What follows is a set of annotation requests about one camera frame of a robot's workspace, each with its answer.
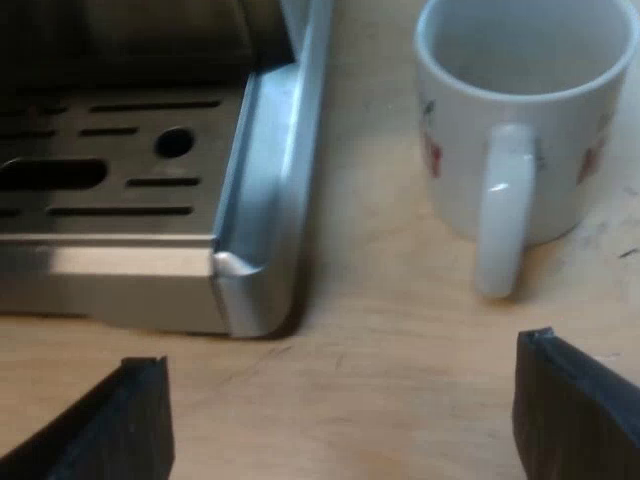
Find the mug handle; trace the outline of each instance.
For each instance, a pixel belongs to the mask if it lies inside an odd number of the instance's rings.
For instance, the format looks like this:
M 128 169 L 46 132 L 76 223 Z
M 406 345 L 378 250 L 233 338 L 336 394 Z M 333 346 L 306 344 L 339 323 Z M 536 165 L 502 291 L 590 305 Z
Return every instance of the mug handle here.
M 503 298 L 515 285 L 529 229 L 536 177 L 536 135 L 521 124 L 493 127 L 489 137 L 476 250 L 475 286 Z

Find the red design on mug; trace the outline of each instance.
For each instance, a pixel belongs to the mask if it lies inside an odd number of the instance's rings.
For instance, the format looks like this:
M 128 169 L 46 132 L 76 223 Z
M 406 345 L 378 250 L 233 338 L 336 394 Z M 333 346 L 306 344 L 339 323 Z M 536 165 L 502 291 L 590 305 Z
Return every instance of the red design on mug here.
M 433 178 L 440 178 L 440 163 L 442 160 L 442 147 L 438 145 L 427 132 L 424 133 L 424 148 L 427 168 Z
M 600 169 L 600 160 L 602 159 L 602 151 L 606 143 L 607 138 L 603 135 L 593 147 L 587 149 L 582 159 L 582 166 L 578 172 L 578 185 L 598 172 Z

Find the drip tray hole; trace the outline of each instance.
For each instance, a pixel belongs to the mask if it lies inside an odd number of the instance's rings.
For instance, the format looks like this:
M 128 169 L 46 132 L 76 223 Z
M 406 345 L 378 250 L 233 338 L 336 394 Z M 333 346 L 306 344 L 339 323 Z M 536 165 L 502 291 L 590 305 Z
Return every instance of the drip tray hole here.
M 104 160 L 18 158 L 0 168 L 0 191 L 88 190 L 107 177 Z
M 162 158 L 178 158 L 191 151 L 195 144 L 191 130 L 184 127 L 171 128 L 156 140 L 156 155 Z

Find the white mug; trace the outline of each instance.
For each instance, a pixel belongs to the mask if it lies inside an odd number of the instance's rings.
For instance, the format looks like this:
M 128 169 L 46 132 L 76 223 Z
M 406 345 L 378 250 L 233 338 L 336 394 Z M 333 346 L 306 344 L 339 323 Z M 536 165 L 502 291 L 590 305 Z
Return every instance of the white mug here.
M 627 0 L 430 0 L 414 38 L 436 213 L 511 293 L 525 245 L 579 221 L 639 37 Z

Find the mug rim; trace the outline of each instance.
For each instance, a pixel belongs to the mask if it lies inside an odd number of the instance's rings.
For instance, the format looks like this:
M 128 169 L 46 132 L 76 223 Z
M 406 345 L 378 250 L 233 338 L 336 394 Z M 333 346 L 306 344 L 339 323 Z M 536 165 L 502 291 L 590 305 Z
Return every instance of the mug rim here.
M 564 100 L 571 97 L 583 95 L 600 88 L 601 86 L 610 82 L 613 78 L 618 76 L 625 68 L 629 66 L 633 56 L 635 54 L 638 41 L 640 40 L 640 21 L 638 20 L 638 12 L 636 8 L 628 0 L 613 0 L 612 3 L 620 8 L 621 13 L 625 16 L 629 28 L 630 36 L 624 53 L 618 58 L 618 60 L 604 73 L 595 77 L 586 83 L 572 87 L 565 90 L 558 90 L 550 93 L 538 93 L 538 94 L 512 94 L 496 92 L 493 90 L 487 90 L 484 88 L 476 87 L 467 82 L 464 82 L 445 70 L 442 65 L 434 58 L 430 49 L 427 46 L 425 38 L 425 29 L 427 19 L 431 14 L 431 10 L 439 2 L 451 1 L 451 0 L 429 0 L 423 7 L 420 17 L 418 19 L 418 25 L 414 33 L 414 49 L 421 60 L 421 62 L 427 66 L 435 75 L 443 82 L 455 90 L 464 93 L 469 96 L 479 97 L 484 100 L 501 100 L 511 102 L 545 102 Z

